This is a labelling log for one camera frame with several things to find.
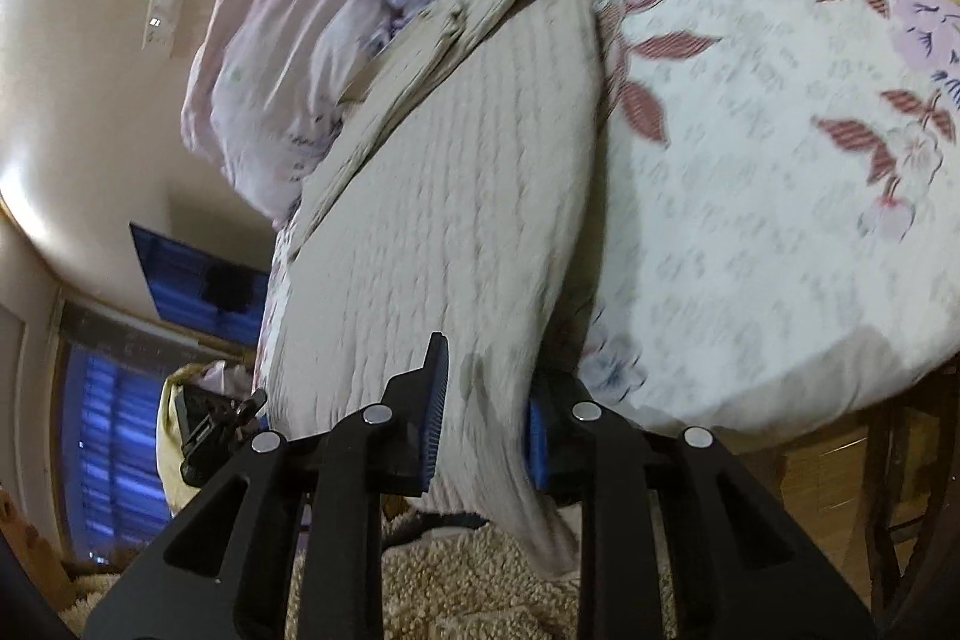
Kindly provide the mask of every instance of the floral bedspread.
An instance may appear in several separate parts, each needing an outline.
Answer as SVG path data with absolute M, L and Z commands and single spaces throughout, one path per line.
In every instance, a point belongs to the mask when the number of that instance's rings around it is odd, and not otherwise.
M 960 349 L 960 0 L 593 1 L 602 154 L 544 360 L 746 447 Z

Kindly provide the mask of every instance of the beige rug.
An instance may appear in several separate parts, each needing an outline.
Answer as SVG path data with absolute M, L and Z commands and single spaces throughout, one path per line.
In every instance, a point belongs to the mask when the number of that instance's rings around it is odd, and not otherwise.
M 383 557 L 387 640 L 574 640 L 578 582 L 545 581 L 517 543 L 493 525 L 387 551 Z M 285 640 L 296 640 L 304 557 L 294 563 Z M 76 634 L 112 579 L 90 579 L 88 595 L 61 614 Z M 661 576 L 661 592 L 670 590 Z M 667 617 L 667 637 L 676 634 Z

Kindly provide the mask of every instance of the white quilted blanket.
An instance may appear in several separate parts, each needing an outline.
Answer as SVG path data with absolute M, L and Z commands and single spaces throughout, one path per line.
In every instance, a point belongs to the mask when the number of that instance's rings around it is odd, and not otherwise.
M 304 183 L 271 415 L 303 437 L 376 402 L 445 333 L 430 509 L 480 512 L 542 569 L 574 540 L 522 455 L 527 391 L 581 225 L 599 56 L 588 0 L 440 0 L 361 86 Z

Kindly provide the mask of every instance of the blue window blind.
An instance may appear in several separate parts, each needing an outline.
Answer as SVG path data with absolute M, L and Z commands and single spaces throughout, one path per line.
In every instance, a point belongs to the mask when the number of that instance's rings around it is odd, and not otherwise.
M 71 347 L 61 458 L 78 557 L 139 547 L 170 520 L 155 461 L 161 381 Z

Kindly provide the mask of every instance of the pink flower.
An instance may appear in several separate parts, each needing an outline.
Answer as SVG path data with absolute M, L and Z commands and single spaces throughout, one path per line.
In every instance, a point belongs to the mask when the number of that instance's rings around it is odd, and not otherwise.
M 915 210 L 905 199 L 880 196 L 860 216 L 861 234 L 876 234 L 886 242 L 900 242 L 913 225 Z
M 640 348 L 630 335 L 613 338 L 600 323 L 597 314 L 587 332 L 587 342 L 577 372 L 590 396 L 598 402 L 616 405 L 646 383 L 646 370 L 640 365 Z
M 937 148 L 937 138 L 918 122 L 904 128 L 895 128 L 886 135 L 887 149 L 896 158 L 896 176 L 910 196 L 926 196 L 933 175 L 944 162 L 944 154 Z
M 904 29 L 894 34 L 894 46 L 907 66 L 935 71 L 960 61 L 960 5 L 950 0 L 899 0 L 894 15 L 904 23 Z

